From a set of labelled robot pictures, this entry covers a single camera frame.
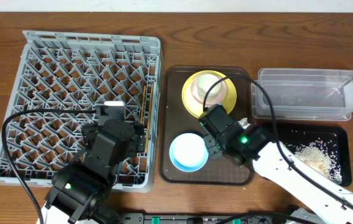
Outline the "wooden chopstick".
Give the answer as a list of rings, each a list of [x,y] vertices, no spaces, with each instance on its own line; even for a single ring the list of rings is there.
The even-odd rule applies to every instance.
[[[144,124],[144,114],[145,114],[145,101],[146,101],[147,86],[144,86],[144,92],[142,94],[142,104],[140,109],[140,123]]]
[[[147,132],[146,132],[146,139],[145,139],[145,153],[147,154],[149,148],[149,135],[150,135],[150,120],[151,120],[151,112],[152,112],[152,98],[154,92],[154,83],[151,85],[150,89],[150,98],[149,98],[149,113],[147,119]]]

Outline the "light blue bowl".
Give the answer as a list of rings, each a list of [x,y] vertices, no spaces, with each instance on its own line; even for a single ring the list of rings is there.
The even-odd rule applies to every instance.
[[[209,153],[200,135],[183,133],[171,142],[169,157],[178,170],[196,172],[207,163]]]

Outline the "rice and food scraps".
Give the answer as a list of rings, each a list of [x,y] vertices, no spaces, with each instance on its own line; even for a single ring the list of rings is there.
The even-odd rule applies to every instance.
[[[299,160],[336,184],[342,183],[336,134],[291,130],[281,139]]]

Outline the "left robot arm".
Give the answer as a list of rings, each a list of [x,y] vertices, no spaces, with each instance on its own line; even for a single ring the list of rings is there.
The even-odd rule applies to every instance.
[[[104,201],[117,182],[119,164],[145,151],[144,126],[109,119],[82,128],[86,144],[85,159],[73,161],[52,178],[45,208],[56,208],[67,215],[67,223],[93,220],[96,223],[119,223],[120,216]]]

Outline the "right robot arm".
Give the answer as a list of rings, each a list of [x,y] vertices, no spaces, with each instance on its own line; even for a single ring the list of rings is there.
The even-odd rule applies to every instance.
[[[231,118],[220,104],[199,117],[209,153],[243,164],[276,183],[325,223],[353,223],[353,192],[335,184],[290,152],[275,132]]]

